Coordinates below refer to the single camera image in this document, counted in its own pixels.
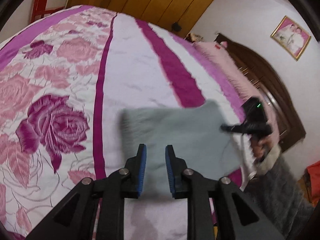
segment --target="folded gray fabric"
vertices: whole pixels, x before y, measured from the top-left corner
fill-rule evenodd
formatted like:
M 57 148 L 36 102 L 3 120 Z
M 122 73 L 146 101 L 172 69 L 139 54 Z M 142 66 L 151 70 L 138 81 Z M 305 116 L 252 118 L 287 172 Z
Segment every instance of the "folded gray fabric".
M 287 240 L 298 236 L 314 211 L 282 156 L 265 175 L 250 181 L 244 192 Z
M 207 101 L 188 109 L 125 109 L 120 118 L 124 158 L 147 145 L 147 164 L 142 197 L 170 197 L 165 165 L 165 147 L 173 145 L 177 157 L 210 179 L 219 179 L 240 166 L 239 149 L 229 134 L 218 105 Z

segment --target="gold picture frame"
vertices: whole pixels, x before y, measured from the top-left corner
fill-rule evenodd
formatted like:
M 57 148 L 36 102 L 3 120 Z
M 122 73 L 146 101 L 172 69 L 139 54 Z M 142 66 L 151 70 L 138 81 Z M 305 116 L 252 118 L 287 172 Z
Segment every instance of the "gold picture frame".
M 311 35 L 287 15 L 270 37 L 289 52 L 296 61 L 299 60 L 311 40 Z

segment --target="metal screw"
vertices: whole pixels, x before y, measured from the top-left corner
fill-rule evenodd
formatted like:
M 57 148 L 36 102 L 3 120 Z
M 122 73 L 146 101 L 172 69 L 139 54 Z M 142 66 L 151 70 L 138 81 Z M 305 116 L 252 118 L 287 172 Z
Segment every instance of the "metal screw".
M 127 174 L 129 173 L 129 170 L 126 169 L 126 168 L 122 168 L 122 169 L 119 170 L 119 173 L 120 173 L 121 175 L 127 175 Z
M 84 178 L 82 179 L 82 184 L 83 185 L 89 185 L 91 183 L 92 179 L 91 178 Z
M 193 174 L 193 170 L 192 170 L 192 169 L 185 169 L 185 170 L 183 171 L 183 173 L 184 173 L 185 175 L 190 176 L 190 175 Z
M 223 184 L 228 185 L 228 184 L 231 183 L 231 179 L 229 179 L 228 177 L 223 177 L 223 178 L 221 178 L 221 182 L 222 182 Z

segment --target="floral bedsheet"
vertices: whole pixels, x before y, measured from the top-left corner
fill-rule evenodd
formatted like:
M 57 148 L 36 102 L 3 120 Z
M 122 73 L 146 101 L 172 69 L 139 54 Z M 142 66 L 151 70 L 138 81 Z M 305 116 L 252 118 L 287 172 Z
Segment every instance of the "floral bedsheet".
M 0 50 L 0 221 L 23 239 L 82 178 L 121 168 L 123 108 L 206 99 L 229 123 L 243 120 L 219 68 L 157 26 L 92 6 L 30 25 Z M 124 212 L 125 239 L 187 238 L 185 200 L 126 200 Z

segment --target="sleeve cuff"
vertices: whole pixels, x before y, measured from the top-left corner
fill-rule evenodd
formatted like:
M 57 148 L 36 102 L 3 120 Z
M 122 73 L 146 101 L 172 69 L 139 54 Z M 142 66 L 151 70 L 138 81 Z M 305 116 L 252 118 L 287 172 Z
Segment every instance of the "sleeve cuff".
M 271 151 L 268 153 L 268 155 L 264 159 L 264 161 L 256 166 L 257 175 L 263 176 L 268 171 L 270 171 L 272 169 L 273 165 L 276 163 L 276 160 L 279 158 L 280 153 L 281 153 L 281 148 L 277 144 L 271 149 Z

